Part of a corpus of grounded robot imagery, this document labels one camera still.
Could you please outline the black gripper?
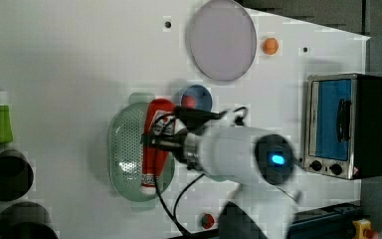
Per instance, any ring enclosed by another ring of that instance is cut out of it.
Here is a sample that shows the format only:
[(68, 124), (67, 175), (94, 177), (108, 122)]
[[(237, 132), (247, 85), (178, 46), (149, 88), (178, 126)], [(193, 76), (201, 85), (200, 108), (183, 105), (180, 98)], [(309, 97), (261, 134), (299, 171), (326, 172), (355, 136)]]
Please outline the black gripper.
[(200, 139), (209, 129), (209, 124), (223, 120), (226, 111), (211, 113), (201, 110), (175, 107), (172, 119), (167, 125), (175, 123), (172, 135), (161, 133), (156, 136), (156, 146), (171, 152), (180, 163), (195, 163)]

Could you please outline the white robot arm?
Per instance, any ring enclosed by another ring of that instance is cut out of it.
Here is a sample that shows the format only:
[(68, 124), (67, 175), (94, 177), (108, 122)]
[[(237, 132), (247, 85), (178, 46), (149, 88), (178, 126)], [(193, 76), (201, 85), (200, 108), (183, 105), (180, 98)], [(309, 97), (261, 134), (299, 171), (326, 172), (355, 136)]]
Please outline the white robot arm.
[(141, 143), (213, 180), (239, 185), (219, 215), (219, 239), (287, 239), (301, 168), (283, 136), (245, 126), (236, 110), (176, 107), (156, 115)]

